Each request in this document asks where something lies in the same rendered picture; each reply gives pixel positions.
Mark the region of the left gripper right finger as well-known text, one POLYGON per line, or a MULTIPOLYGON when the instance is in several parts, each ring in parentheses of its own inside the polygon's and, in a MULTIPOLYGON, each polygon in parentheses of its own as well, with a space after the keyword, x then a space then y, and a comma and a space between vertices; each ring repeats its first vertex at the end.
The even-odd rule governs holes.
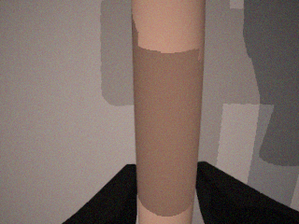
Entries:
POLYGON ((299 211, 206 161, 197 164, 195 188, 205 224, 299 224, 299 211))

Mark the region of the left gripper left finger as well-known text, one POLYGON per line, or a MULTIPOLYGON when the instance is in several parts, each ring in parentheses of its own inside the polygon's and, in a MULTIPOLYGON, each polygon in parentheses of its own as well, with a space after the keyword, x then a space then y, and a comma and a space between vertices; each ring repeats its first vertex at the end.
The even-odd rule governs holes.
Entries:
POLYGON ((136 165, 126 164, 62 224, 136 224, 136 165))

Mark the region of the long tan rail with center flange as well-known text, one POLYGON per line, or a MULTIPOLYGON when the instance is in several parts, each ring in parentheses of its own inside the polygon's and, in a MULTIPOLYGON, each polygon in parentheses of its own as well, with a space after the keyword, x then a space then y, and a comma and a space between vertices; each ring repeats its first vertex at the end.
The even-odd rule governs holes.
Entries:
POLYGON ((131 0, 138 224, 192 224, 206 0, 131 0))

